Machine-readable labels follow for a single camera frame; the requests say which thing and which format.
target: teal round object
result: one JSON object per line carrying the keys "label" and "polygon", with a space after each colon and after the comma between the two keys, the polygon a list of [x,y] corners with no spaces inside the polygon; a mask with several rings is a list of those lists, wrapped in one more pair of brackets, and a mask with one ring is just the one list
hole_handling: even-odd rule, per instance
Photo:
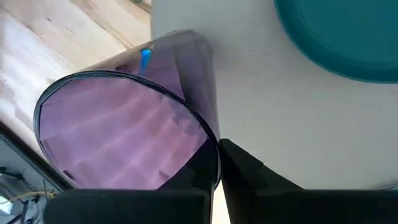
{"label": "teal round object", "polygon": [[341,76],[398,83],[398,1],[275,0],[297,47]]}

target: white wall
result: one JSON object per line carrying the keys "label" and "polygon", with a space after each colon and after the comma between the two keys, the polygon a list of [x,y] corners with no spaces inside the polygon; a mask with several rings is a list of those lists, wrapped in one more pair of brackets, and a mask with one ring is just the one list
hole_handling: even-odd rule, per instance
{"label": "white wall", "polygon": [[152,14],[154,37],[188,28],[213,44],[223,138],[305,188],[398,182],[398,85],[349,80],[309,61],[273,0],[159,0]]}

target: cable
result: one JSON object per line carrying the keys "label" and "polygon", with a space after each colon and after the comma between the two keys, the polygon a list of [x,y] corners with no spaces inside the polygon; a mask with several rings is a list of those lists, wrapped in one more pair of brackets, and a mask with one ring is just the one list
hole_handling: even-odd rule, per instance
{"label": "cable", "polygon": [[26,213],[27,213],[27,206],[29,205],[30,201],[24,202],[24,208],[22,209],[21,213],[21,224],[25,224],[25,219],[26,219]]}
{"label": "cable", "polygon": [[9,222],[7,222],[7,224],[14,224],[16,222],[18,222],[21,219],[22,214],[17,215],[16,217],[14,217],[12,220],[10,220]]}
{"label": "cable", "polygon": [[35,219],[35,224],[38,224],[38,223],[39,223],[39,221],[43,218],[43,214],[44,214],[44,210],[42,210],[42,211],[40,212],[40,214],[37,215],[37,218]]}
{"label": "cable", "polygon": [[46,197],[49,195],[50,198],[54,198],[54,196],[55,196],[55,194],[53,194],[53,193],[44,192],[44,191],[29,192],[29,193],[26,193],[26,194],[19,195],[19,196],[16,196],[16,197],[14,197],[14,198],[11,198],[11,199],[9,199],[7,202],[2,202],[2,203],[0,203],[0,205],[5,204],[5,203],[8,203],[8,202],[13,202],[13,201],[15,201],[15,200],[18,200],[18,199],[20,199],[20,198],[23,198],[23,197],[26,197],[26,196],[29,196],[29,195],[38,195],[38,194],[43,194],[43,195],[46,196]]}
{"label": "cable", "polygon": [[[44,194],[47,195],[47,188],[45,187],[45,180],[43,179],[43,185],[44,185]],[[45,198],[45,205],[47,206],[47,204],[49,203],[49,198],[46,197]]]}
{"label": "cable", "polygon": [[40,211],[39,211],[39,205],[38,205],[38,203],[39,202],[36,202],[35,204],[36,204],[36,217],[35,218],[37,218],[38,216],[39,216],[39,213],[40,213]]}

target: purple plastic cup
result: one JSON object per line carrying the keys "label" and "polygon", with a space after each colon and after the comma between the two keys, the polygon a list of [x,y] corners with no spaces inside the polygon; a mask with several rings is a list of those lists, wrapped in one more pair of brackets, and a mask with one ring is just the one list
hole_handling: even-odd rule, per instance
{"label": "purple plastic cup", "polygon": [[212,67],[208,42],[185,30],[65,77],[37,103],[38,142],[76,188],[158,189],[198,150],[217,148]]}

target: wooden floor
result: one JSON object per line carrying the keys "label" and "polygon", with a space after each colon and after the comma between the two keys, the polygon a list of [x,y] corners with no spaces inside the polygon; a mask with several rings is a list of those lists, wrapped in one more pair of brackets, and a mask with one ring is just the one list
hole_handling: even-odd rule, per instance
{"label": "wooden floor", "polygon": [[55,80],[150,40],[150,0],[0,0],[0,119],[39,154],[34,106]]}

